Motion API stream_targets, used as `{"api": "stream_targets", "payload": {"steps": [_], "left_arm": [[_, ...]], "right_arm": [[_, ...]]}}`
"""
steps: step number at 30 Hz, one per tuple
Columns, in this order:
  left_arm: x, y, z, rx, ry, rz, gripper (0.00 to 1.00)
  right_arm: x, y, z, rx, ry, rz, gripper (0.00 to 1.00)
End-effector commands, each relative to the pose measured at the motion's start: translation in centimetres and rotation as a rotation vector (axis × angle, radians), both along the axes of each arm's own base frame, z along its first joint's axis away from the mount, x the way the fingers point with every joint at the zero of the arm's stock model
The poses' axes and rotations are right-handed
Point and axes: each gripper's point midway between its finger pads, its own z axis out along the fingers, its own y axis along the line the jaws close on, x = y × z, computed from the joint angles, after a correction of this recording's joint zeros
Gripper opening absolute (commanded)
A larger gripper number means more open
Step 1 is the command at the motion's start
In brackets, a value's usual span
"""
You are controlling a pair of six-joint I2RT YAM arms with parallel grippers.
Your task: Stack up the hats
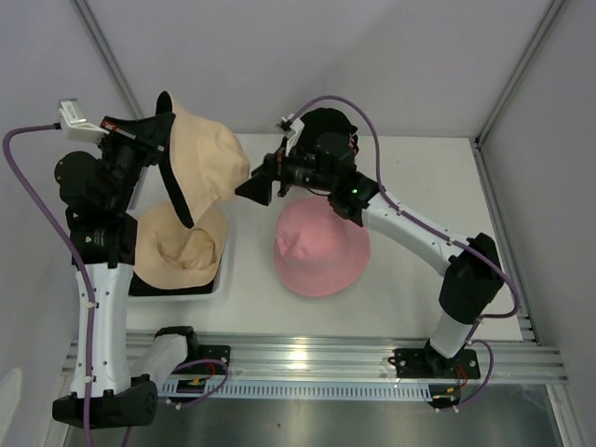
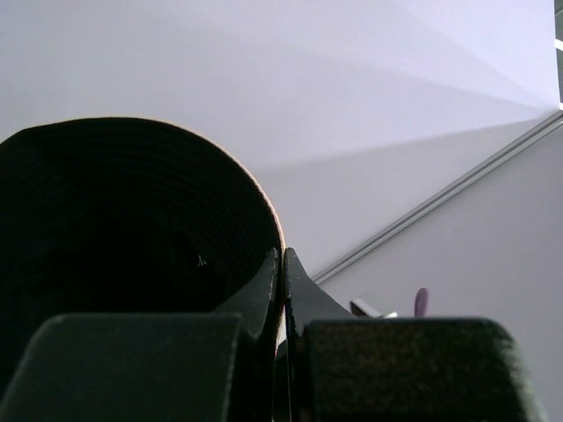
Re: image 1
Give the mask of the beige black reversible bucket hat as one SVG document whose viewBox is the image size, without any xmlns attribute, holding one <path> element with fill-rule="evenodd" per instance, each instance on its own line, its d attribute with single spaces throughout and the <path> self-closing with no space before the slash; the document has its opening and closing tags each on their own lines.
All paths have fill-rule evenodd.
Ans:
<svg viewBox="0 0 596 447">
<path fill-rule="evenodd" d="M 215 279 L 227 235 L 227 218 L 216 206 L 187 228 L 169 202 L 155 205 L 138 219 L 134 273 L 165 291 L 205 286 Z"/>
</svg>

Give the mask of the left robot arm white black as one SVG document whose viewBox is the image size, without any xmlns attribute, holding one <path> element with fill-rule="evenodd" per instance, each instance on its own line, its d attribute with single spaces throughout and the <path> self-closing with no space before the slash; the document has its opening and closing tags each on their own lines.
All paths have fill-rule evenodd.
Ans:
<svg viewBox="0 0 596 447">
<path fill-rule="evenodd" d="M 138 222 L 129 212 L 141 173 L 158 166 L 169 189 L 169 141 L 174 124 L 168 93 L 153 116 L 107 116 L 90 128 L 101 151 L 75 151 L 56 165 L 65 204 L 80 303 L 76 366 L 70 393 L 54 401 L 52 416 L 84 429 L 146 427 L 156 417 L 158 391 L 177 369 L 194 371 L 201 350 L 190 326 L 162 328 L 134 364 L 127 357 L 127 303 L 133 278 Z"/>
</svg>

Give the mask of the black sport baseball cap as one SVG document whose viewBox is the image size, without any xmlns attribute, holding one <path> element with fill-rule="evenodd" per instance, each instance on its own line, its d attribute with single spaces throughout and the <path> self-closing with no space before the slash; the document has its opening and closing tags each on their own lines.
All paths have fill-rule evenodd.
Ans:
<svg viewBox="0 0 596 447">
<path fill-rule="evenodd" d="M 338 133 L 348 138 L 349 145 L 358 152 L 358 128 L 347 116 L 334 108 L 320 107 L 305 113 L 301 117 L 304 129 L 298 140 L 298 145 L 306 151 L 312 152 L 316 140 L 324 133 Z"/>
</svg>

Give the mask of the pink bucket hat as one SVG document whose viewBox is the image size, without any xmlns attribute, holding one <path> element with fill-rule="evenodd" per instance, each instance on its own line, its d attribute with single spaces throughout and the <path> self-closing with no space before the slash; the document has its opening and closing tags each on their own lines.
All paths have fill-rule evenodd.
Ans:
<svg viewBox="0 0 596 447">
<path fill-rule="evenodd" d="M 278 216 L 274 267 L 291 291 L 310 298 L 353 284 L 371 258 L 369 233 L 339 217 L 323 197 L 295 200 Z"/>
</svg>

